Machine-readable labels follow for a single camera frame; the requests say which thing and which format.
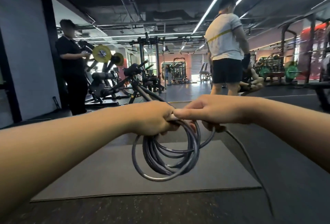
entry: black floor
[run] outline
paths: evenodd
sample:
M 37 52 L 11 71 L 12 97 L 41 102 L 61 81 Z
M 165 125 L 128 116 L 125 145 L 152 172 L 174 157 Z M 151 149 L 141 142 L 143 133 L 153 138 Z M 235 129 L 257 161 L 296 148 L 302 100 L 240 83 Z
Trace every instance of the black floor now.
M 162 97 L 169 102 L 191 101 L 208 93 L 207 83 L 172 85 Z M 254 95 L 320 111 L 316 95 L 306 89 L 267 87 Z M 59 112 L 45 117 L 69 115 Z M 228 127 L 244 144 L 264 181 L 275 220 L 270 215 L 264 191 L 249 189 L 30 203 L 17 209 L 3 223 L 330 223 L 327 172 L 256 125 Z M 131 138 L 122 137 L 109 145 L 130 144 L 128 139 Z M 237 143 L 226 134 L 218 134 L 216 139 L 221 139 L 253 175 Z

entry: green weight plate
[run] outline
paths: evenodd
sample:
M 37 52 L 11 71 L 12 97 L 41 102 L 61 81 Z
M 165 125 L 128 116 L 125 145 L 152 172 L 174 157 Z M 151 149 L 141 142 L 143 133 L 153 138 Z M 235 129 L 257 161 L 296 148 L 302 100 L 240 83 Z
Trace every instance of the green weight plate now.
M 259 75 L 263 78 L 267 78 L 269 73 L 270 73 L 269 68 L 264 67 L 260 70 Z
M 297 66 L 289 66 L 285 71 L 285 76 L 289 79 L 295 79 L 299 75 Z

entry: gray mat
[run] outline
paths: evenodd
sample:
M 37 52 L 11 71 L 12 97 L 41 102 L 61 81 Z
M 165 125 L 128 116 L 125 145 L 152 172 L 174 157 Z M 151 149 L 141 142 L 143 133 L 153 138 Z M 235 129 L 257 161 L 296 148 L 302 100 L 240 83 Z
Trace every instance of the gray mat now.
M 165 144 L 172 149 L 185 149 L 186 145 Z M 102 148 L 49 185 L 32 201 L 260 187 L 221 141 L 212 141 L 201 150 L 192 171 L 167 182 L 152 182 L 141 177 L 134 169 L 131 149 L 131 145 Z M 136 156 L 147 175 L 161 177 L 145 162 L 142 145 L 137 146 Z

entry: weight plate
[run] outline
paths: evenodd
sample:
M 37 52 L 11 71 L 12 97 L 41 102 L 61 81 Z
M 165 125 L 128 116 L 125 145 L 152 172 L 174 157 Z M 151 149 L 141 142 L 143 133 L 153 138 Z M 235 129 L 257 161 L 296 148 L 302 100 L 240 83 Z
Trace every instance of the weight plate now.
M 289 66 L 285 71 L 285 77 L 295 79 L 299 74 L 297 66 Z
M 123 66 L 124 65 L 124 56 L 121 53 L 114 53 L 111 61 L 116 66 Z
M 264 67 L 260 70 L 259 75 L 263 78 L 267 78 L 269 73 L 270 73 L 269 68 Z
M 93 49 L 93 57 L 96 61 L 107 63 L 111 60 L 111 51 L 108 46 L 97 45 Z

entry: ceiling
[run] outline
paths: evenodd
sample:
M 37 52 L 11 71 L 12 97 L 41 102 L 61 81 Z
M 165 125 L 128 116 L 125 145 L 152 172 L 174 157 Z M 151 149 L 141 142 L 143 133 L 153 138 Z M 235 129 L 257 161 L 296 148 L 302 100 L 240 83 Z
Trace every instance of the ceiling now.
M 89 41 L 106 41 L 110 39 L 120 39 L 118 43 L 125 45 L 131 39 L 136 39 L 135 35 L 149 34 L 165 36 L 171 52 L 205 52 L 205 47 L 198 49 L 204 40 L 202 37 L 194 37 L 187 40 L 183 38 L 190 36 L 200 18 L 213 0 L 68 0 L 83 13 L 87 13 L 94 21 L 94 26 L 86 23 L 80 25 L 79 34 L 81 37 L 92 36 L 91 32 L 102 30 L 108 36 L 134 35 L 121 38 L 98 38 L 88 39 Z M 241 19 L 246 33 L 251 36 L 260 34 L 272 27 L 304 15 L 311 11 L 311 8 L 324 0 L 243 0 L 235 10 L 235 14 L 242 16 Z M 218 3 L 211 9 L 193 36 L 203 36 L 208 24 L 212 22 L 217 14 Z M 111 44 L 114 42 L 96 42 L 95 44 Z

